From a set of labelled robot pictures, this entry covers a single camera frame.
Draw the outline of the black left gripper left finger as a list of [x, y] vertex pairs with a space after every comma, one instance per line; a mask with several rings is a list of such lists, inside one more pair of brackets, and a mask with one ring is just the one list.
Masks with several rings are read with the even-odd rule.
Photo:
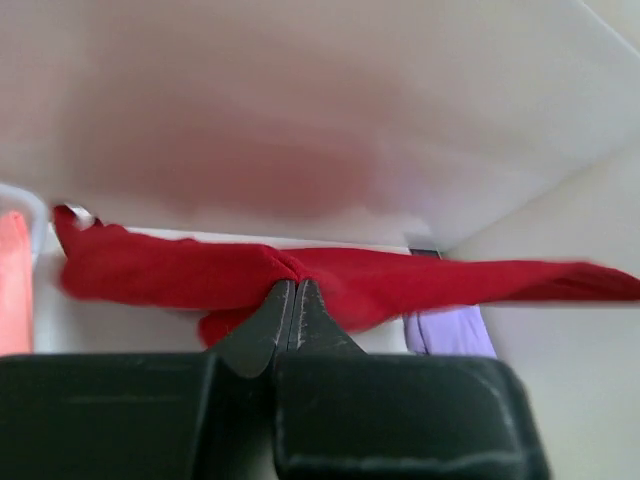
[[216, 479], [271, 414], [295, 299], [259, 309], [197, 353], [35, 354], [1, 361], [5, 479]]

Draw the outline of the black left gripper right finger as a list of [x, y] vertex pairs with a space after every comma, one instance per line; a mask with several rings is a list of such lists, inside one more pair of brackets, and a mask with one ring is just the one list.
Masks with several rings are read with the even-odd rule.
[[369, 354], [296, 291], [273, 370], [273, 455], [282, 479], [546, 479], [522, 382], [474, 356]]

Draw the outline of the dark red t shirt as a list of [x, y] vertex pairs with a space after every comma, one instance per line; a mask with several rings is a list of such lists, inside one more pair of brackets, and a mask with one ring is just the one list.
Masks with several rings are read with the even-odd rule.
[[359, 248], [166, 240], [116, 224], [80, 228], [64, 205], [55, 207], [53, 225], [66, 256], [60, 283], [70, 296], [201, 310], [207, 346], [254, 314], [280, 281], [316, 282], [329, 313], [349, 332], [447, 307], [639, 298], [636, 277], [587, 262], [464, 262]]

